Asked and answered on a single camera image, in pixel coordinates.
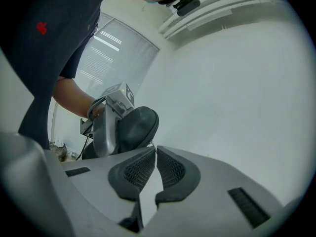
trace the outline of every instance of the hand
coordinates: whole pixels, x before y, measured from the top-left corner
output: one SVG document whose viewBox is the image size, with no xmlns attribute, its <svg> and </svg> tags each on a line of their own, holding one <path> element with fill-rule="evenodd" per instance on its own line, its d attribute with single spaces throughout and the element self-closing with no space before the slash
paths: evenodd
<svg viewBox="0 0 316 237">
<path fill-rule="evenodd" d="M 100 114 L 102 114 L 104 110 L 105 110 L 105 105 L 101 103 L 96 108 L 93 109 L 92 114 L 97 117 Z"/>
</svg>

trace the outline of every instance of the window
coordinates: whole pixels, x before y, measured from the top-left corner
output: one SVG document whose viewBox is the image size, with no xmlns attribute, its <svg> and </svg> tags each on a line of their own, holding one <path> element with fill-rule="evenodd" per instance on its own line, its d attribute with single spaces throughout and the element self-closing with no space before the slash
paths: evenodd
<svg viewBox="0 0 316 237">
<path fill-rule="evenodd" d="M 94 98 L 122 81 L 136 95 L 158 51 L 138 32 L 101 13 L 98 31 L 80 59 L 76 82 Z"/>
</svg>

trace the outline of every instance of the shirt sleeve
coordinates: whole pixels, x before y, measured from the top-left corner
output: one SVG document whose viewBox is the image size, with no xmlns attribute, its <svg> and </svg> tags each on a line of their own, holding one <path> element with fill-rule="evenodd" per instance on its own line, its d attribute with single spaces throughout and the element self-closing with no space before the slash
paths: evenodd
<svg viewBox="0 0 316 237">
<path fill-rule="evenodd" d="M 90 38 L 88 38 L 86 41 L 84 41 L 81 46 L 79 46 L 68 62 L 66 63 L 65 67 L 63 68 L 62 72 L 60 73 L 59 76 L 64 77 L 64 78 L 75 78 L 76 77 L 76 72 L 77 72 L 77 67 L 81 58 L 81 55 L 85 49 L 85 46 L 88 44 Z"/>
</svg>

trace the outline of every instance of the black rounded pad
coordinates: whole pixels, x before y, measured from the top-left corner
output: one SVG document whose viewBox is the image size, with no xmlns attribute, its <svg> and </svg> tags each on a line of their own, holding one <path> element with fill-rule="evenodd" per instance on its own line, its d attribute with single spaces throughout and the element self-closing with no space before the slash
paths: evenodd
<svg viewBox="0 0 316 237">
<path fill-rule="evenodd" d="M 154 138 L 159 125 L 158 114 L 142 106 L 118 122 L 119 153 L 147 146 Z"/>
</svg>

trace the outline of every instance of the black t-shirt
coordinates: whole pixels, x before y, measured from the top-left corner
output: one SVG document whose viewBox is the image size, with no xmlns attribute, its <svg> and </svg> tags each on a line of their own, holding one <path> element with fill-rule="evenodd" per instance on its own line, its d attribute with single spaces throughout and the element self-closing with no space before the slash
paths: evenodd
<svg viewBox="0 0 316 237">
<path fill-rule="evenodd" d="M 13 69 L 34 95 L 19 133 L 48 149 L 48 109 L 58 76 L 74 78 L 102 0 L 32 0 L 14 32 L 1 38 Z"/>
</svg>

